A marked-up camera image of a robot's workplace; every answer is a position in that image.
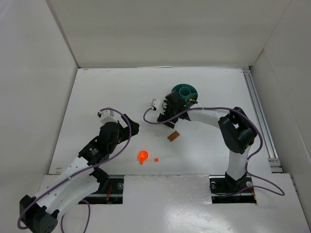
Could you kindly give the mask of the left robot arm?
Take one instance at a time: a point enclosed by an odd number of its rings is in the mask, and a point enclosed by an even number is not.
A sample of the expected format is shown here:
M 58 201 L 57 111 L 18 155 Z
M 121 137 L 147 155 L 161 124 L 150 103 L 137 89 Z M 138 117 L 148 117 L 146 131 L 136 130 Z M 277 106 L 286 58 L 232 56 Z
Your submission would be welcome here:
M 86 196 L 106 189 L 110 177 L 100 166 L 116 157 L 113 152 L 117 145 L 129 143 L 131 137 L 138 134 L 139 124 L 122 114 L 121 118 L 127 125 L 123 127 L 114 119 L 112 110 L 101 112 L 100 118 L 102 126 L 99 134 L 82 148 L 52 186 L 20 200 L 19 229 L 51 233 L 70 207 Z

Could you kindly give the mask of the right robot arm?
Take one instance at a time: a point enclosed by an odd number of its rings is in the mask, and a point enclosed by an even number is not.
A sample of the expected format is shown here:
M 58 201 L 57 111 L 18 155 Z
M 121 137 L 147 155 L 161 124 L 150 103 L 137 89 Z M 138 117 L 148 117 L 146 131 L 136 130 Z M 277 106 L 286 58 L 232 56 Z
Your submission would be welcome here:
M 154 111 L 159 111 L 157 122 L 172 129 L 179 119 L 201 122 L 219 129 L 229 149 L 225 184 L 228 192 L 238 191 L 245 181 L 247 156 L 258 133 L 239 107 L 222 115 L 221 109 L 193 108 L 195 104 L 196 99 L 186 101 L 179 92 L 173 91 L 164 100 L 153 99 L 151 106 Z

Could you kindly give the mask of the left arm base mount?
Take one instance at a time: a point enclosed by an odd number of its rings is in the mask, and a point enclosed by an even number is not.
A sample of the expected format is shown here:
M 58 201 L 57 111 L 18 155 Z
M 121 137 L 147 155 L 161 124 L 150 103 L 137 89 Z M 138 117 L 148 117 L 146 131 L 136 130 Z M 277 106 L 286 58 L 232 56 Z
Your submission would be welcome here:
M 100 184 L 99 189 L 83 198 L 89 204 L 123 204 L 124 176 L 110 176 L 107 184 Z

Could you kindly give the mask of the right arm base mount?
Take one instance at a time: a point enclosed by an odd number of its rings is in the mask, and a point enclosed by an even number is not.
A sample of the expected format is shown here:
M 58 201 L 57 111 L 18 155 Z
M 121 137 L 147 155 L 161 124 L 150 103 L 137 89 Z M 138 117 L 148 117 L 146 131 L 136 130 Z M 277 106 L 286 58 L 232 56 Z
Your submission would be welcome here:
M 254 189 L 246 189 L 253 185 L 249 176 L 237 186 L 231 185 L 225 176 L 210 176 L 209 183 L 213 204 L 257 203 Z

